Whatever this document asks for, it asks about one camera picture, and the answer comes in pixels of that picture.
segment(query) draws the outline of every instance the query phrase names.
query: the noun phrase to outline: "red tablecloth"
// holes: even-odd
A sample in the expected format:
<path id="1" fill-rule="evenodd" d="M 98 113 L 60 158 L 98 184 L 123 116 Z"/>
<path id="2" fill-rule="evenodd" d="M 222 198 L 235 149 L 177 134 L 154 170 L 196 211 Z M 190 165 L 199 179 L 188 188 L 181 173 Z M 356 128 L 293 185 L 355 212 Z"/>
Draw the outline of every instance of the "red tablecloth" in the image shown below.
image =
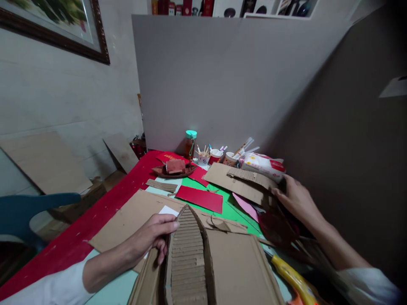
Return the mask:
<path id="1" fill-rule="evenodd" d="M 82 261 L 93 249 L 88 241 L 113 217 L 138 189 L 155 179 L 151 168 L 162 165 L 155 150 L 140 159 L 132 171 L 96 202 L 81 218 L 53 240 L 34 259 L 0 288 L 0 301 L 46 275 L 65 270 Z"/>

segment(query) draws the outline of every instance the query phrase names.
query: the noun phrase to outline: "red envelope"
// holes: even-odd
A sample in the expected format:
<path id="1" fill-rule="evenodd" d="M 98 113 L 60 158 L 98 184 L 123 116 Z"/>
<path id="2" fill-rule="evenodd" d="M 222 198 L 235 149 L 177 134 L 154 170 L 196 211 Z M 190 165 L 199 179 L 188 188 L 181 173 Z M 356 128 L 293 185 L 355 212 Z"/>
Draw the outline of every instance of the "red envelope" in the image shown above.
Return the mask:
<path id="1" fill-rule="evenodd" d="M 221 195 L 188 186 L 181 186 L 175 197 L 222 214 L 223 197 Z"/>
<path id="2" fill-rule="evenodd" d="M 181 157 L 180 155 L 177 155 L 175 152 L 163 152 L 161 154 L 159 154 L 157 157 L 157 159 L 159 159 L 160 161 L 164 162 L 164 164 L 167 163 L 168 160 L 171 159 L 180 159 L 180 160 L 184 160 L 185 164 L 189 163 L 189 160 L 185 159 L 184 157 Z"/>
<path id="3" fill-rule="evenodd" d="M 188 178 L 191 178 L 192 180 L 195 180 L 196 182 L 199 182 L 203 186 L 207 187 L 209 182 L 203 179 L 203 176 L 205 176 L 205 174 L 206 170 L 198 166 L 197 169 L 188 176 Z"/>

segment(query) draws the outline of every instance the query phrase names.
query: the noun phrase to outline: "yellow utility knife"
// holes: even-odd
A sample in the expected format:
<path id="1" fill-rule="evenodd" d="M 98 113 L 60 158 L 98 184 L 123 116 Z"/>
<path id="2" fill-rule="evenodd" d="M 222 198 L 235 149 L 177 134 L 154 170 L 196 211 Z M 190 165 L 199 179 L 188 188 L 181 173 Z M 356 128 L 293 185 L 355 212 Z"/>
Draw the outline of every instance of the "yellow utility knife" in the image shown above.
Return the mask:
<path id="1" fill-rule="evenodd" d="M 276 267 L 277 272 L 297 291 L 304 305 L 319 305 L 306 280 L 297 271 L 278 256 L 271 255 L 266 251 L 265 253 Z"/>

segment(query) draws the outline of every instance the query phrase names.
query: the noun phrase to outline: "white sleeve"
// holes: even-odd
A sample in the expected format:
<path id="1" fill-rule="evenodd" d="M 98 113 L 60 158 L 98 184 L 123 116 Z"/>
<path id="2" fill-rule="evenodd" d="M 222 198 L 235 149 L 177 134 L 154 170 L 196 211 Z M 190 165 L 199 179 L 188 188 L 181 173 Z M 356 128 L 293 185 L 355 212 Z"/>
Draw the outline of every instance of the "white sleeve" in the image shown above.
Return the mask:
<path id="1" fill-rule="evenodd" d="M 357 305 L 396 304 L 401 292 L 377 268 L 352 268 L 338 271 L 347 284 L 348 296 Z"/>
<path id="2" fill-rule="evenodd" d="M 85 261 L 72 265 L 36 281 L 11 297 L 0 302 L 0 305 L 33 304 L 33 305 L 82 305 L 93 294 L 86 291 L 82 281 Z"/>

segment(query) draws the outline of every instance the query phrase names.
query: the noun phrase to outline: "blue chair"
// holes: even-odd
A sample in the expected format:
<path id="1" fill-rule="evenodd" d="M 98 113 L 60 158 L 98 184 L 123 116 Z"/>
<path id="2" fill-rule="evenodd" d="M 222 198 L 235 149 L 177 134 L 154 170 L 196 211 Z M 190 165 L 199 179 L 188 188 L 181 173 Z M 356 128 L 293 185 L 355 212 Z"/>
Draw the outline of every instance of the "blue chair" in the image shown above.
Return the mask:
<path id="1" fill-rule="evenodd" d="M 31 218 L 42 211 L 77 203 L 80 200 L 81 196 L 77 193 L 0 197 L 0 234 L 17 236 L 26 244 L 35 247 L 39 253 L 47 243 L 30 229 Z"/>

